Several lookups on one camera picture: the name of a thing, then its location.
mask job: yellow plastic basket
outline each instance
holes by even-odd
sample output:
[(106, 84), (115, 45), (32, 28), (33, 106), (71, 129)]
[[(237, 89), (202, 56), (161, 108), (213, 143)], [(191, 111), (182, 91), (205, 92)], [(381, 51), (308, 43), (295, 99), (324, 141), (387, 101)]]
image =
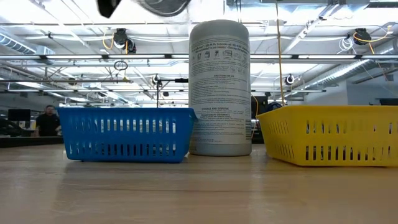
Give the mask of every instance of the yellow plastic basket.
[(257, 118), (273, 158), (300, 166), (398, 166), (398, 106), (286, 106)]

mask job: blue plastic basket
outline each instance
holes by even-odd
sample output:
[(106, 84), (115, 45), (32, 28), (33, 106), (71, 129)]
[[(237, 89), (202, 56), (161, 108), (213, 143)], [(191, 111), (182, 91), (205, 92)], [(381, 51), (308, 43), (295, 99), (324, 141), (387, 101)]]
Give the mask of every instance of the blue plastic basket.
[(188, 152), (191, 108), (58, 108), (69, 159), (181, 162)]

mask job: gray canister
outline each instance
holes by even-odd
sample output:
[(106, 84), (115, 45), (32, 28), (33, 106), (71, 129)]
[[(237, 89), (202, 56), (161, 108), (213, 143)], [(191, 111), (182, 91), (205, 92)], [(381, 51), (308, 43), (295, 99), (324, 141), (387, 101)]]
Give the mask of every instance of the gray canister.
[(195, 26), (189, 40), (189, 106), (198, 121), (190, 153), (245, 156), (251, 153), (249, 32), (238, 22)]

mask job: wooden table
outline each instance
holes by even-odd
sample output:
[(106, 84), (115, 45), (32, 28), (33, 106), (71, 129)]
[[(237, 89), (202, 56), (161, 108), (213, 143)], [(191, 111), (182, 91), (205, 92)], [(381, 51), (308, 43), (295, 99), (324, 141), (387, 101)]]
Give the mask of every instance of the wooden table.
[(398, 223), (398, 169), (302, 168), (189, 155), (181, 164), (69, 161), (0, 149), (1, 223)]

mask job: person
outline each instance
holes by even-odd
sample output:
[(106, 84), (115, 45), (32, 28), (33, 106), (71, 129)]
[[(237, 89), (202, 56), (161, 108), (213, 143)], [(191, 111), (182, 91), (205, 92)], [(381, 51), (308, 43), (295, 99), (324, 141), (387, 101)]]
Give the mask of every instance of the person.
[(61, 128), (60, 118), (55, 114), (55, 107), (48, 105), (44, 114), (36, 118), (35, 137), (57, 136)]

